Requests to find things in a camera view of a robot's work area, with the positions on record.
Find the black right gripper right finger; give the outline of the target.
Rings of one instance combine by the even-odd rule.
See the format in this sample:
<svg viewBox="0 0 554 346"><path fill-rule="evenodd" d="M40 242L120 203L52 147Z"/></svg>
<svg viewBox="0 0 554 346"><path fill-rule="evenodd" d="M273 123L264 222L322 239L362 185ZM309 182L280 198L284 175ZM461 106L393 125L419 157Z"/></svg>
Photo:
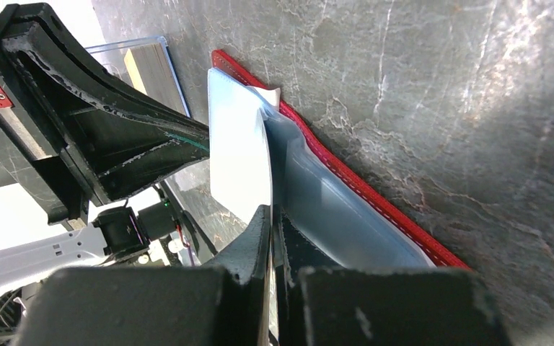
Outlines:
<svg viewBox="0 0 554 346"><path fill-rule="evenodd" d="M291 222L286 212L278 210L273 217L273 269L276 279L278 341L293 345L291 309L296 306L291 294L304 267L339 267L308 240Z"/></svg>

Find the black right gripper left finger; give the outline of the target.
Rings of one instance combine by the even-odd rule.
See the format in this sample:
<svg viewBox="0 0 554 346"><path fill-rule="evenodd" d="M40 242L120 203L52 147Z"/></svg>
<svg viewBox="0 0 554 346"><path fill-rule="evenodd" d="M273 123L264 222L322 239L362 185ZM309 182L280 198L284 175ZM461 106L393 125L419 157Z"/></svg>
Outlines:
<svg viewBox="0 0 554 346"><path fill-rule="evenodd" d="M207 264L222 276L216 302L216 345L267 345L271 207L259 205L247 228Z"/></svg>

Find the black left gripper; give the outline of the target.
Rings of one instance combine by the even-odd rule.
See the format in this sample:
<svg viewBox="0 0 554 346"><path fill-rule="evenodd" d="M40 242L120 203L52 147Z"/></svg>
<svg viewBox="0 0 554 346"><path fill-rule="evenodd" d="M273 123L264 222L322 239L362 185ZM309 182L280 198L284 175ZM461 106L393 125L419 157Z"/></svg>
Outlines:
<svg viewBox="0 0 554 346"><path fill-rule="evenodd" d="M49 224L85 225L91 199L128 198L209 149L207 125L110 74L51 5L0 13L0 183Z"/></svg>

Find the clear plastic card box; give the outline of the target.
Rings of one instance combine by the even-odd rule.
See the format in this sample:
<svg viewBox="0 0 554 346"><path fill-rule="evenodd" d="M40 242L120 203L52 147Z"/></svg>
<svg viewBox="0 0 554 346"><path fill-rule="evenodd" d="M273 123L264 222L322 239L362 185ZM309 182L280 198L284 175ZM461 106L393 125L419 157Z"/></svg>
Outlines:
<svg viewBox="0 0 554 346"><path fill-rule="evenodd" d="M87 47L86 50L108 73L190 117L165 37L151 36L106 43Z"/></svg>

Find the red leather card holder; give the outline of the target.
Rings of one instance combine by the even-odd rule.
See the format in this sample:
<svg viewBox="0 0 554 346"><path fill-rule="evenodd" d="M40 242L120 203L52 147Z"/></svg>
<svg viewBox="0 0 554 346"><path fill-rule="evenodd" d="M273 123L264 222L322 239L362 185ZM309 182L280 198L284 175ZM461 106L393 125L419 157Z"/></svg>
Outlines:
<svg viewBox="0 0 554 346"><path fill-rule="evenodd" d="M223 50L208 70L210 189L248 222L260 205L347 268L464 267L326 148L302 117Z"/></svg>

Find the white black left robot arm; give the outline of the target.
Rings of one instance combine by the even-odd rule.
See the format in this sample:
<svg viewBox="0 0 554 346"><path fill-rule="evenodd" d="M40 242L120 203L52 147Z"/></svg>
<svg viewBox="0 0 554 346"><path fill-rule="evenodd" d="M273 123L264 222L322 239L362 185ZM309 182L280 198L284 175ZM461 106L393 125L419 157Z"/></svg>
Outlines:
<svg viewBox="0 0 554 346"><path fill-rule="evenodd" d="M46 3L0 13L0 187L66 232L0 250L0 296L63 267L125 261L151 237L133 210L88 219L209 155L208 126L110 74Z"/></svg>

